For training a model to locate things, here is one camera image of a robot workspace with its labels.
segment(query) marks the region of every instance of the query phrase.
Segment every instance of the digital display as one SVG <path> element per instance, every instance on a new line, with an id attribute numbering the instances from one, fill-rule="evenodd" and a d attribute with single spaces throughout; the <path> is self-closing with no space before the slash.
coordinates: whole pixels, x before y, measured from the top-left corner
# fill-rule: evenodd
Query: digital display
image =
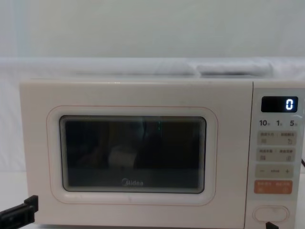
<path id="1" fill-rule="evenodd" d="M 296 96 L 264 96 L 262 98 L 262 112 L 295 113 L 298 97 Z"/>

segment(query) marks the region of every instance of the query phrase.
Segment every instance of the control panel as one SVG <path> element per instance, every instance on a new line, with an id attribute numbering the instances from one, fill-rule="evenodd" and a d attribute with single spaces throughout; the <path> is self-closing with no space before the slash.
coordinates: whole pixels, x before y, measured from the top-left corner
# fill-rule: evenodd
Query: control panel
<path id="1" fill-rule="evenodd" d="M 245 228 L 293 228 L 304 132 L 304 90 L 254 88 Z"/>

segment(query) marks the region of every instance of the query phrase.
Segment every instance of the white microwave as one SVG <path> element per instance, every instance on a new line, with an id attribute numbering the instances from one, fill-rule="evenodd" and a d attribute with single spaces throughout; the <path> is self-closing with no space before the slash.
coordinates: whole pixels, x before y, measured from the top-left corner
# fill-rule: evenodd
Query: white microwave
<path id="1" fill-rule="evenodd" d="M 38 223 L 294 228 L 305 82 L 40 79 L 20 99 Z"/>

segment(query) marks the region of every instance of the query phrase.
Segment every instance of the dark glass window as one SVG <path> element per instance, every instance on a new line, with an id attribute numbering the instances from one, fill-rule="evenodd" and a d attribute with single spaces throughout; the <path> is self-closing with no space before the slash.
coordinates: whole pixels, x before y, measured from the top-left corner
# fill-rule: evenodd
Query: dark glass window
<path id="1" fill-rule="evenodd" d="M 205 130 L 202 117 L 62 116 L 63 186 L 81 192 L 200 193 Z"/>

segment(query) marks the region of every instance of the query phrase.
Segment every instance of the white table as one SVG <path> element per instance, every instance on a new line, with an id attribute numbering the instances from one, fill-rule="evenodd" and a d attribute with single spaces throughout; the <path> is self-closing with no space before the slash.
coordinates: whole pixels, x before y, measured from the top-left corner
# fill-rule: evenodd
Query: white table
<path id="1" fill-rule="evenodd" d="M 0 211 L 23 203 L 28 198 L 26 173 L 0 173 Z M 91 226 L 54 226 L 29 224 L 25 229 L 97 229 Z M 301 174 L 295 229 L 305 229 L 305 174 Z"/>

